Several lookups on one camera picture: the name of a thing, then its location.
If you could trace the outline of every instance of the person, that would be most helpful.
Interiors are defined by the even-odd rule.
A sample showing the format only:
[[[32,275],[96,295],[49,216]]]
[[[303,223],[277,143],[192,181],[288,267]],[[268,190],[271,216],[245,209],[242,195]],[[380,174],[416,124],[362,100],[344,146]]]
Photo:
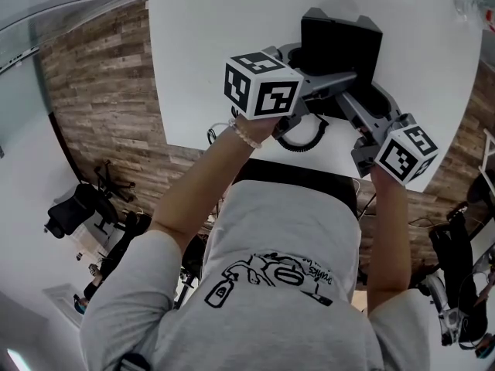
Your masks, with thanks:
[[[350,305],[360,245],[352,179],[246,163],[276,122],[237,117],[158,202],[87,309],[80,340],[90,371],[118,369],[130,355],[156,370],[429,368],[429,303],[408,290],[405,188],[371,172],[367,317]],[[202,281],[174,311],[181,256],[233,181]]]
[[[100,288],[101,284],[110,276],[114,269],[120,263],[122,257],[127,251],[131,240],[136,236],[143,234],[151,223],[151,218],[145,214],[138,217],[134,212],[127,213],[125,217],[125,232],[124,236],[110,250],[110,253],[104,258],[101,263],[101,270],[96,264],[90,264],[89,270],[94,276],[94,279],[84,289],[84,297],[79,298],[74,296],[74,308],[76,311],[84,315],[90,300],[94,293]]]
[[[495,284],[495,272],[490,272],[488,284],[476,293],[473,279],[473,250],[466,230],[464,212],[467,203],[461,203],[447,216],[448,223],[430,231],[433,249],[444,272],[445,292],[449,307],[459,308],[466,315],[461,324],[460,342],[481,339],[486,332],[486,300]]]

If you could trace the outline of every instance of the white table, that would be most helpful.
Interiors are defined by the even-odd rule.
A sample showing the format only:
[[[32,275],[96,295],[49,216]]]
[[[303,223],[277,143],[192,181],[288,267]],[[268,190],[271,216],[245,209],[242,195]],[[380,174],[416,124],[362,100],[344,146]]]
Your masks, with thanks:
[[[230,117],[223,96],[224,60],[267,46],[300,41],[311,7],[356,20],[367,15],[384,33],[374,80],[403,112],[411,112],[440,155],[409,189],[423,191],[456,134],[473,87],[481,30],[453,0],[149,0],[153,63],[167,142],[206,149],[207,129]],[[317,120],[288,134],[309,140]],[[255,158],[358,177],[350,151],[358,138],[349,122],[329,119],[313,150],[294,153],[270,139]]]

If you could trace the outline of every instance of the bracelet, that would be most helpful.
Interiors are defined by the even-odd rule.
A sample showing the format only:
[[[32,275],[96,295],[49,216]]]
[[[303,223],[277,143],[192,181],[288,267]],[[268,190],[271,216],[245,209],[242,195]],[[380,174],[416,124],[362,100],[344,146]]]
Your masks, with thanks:
[[[245,132],[243,132],[236,124],[235,120],[233,118],[231,118],[229,120],[229,126],[234,129],[234,132],[237,134],[237,136],[239,136],[239,138],[241,138],[242,140],[244,140],[246,143],[248,143],[252,148],[261,148],[261,145],[259,143],[257,143],[256,141],[254,141],[253,139],[251,139],[248,134],[246,134]]]

